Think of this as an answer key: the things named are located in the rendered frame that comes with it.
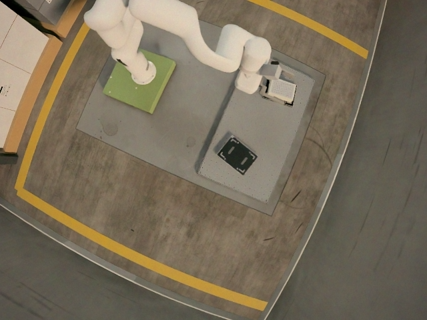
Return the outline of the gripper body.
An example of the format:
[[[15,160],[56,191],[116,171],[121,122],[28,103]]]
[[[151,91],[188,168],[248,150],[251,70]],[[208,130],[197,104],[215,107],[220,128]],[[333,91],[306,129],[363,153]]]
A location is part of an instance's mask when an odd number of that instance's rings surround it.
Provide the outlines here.
[[[252,94],[257,90],[261,78],[262,76],[259,76],[255,73],[246,74],[240,70],[234,85],[237,89],[248,94]]]

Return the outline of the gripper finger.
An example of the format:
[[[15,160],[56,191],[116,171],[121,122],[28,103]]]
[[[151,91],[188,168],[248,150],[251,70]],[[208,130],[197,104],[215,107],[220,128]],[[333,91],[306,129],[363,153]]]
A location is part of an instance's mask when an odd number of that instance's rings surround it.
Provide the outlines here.
[[[261,78],[260,84],[258,85],[258,87],[261,87],[259,94],[263,95],[264,97],[267,97],[268,99],[271,99],[272,101],[274,101],[280,105],[283,105],[284,101],[282,101],[281,99],[278,99],[277,97],[274,97],[274,96],[272,97],[272,96],[265,93],[267,87],[262,85],[263,80],[264,80],[264,77]]]
[[[281,68],[281,67],[280,67]],[[294,77],[294,74],[293,73],[291,73],[291,72],[289,72],[289,71],[287,71],[287,70],[285,70],[285,69],[283,69],[283,68],[281,68],[282,69],[282,74],[283,75],[285,75],[285,76],[287,76],[287,77],[289,77],[290,79],[292,79],[293,77]]]

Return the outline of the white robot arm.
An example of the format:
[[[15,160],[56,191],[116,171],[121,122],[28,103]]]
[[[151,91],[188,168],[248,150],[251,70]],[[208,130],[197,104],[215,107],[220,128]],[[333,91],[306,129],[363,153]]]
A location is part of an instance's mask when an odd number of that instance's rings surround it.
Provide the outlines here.
[[[216,52],[211,51],[201,38],[195,9],[178,0],[96,0],[83,19],[140,85],[151,82],[156,74],[155,65],[137,49],[143,35],[141,21],[178,35],[198,61],[214,69],[229,73],[240,68],[271,80],[278,80],[282,70],[278,61],[264,64],[270,44],[237,25],[225,25]]]

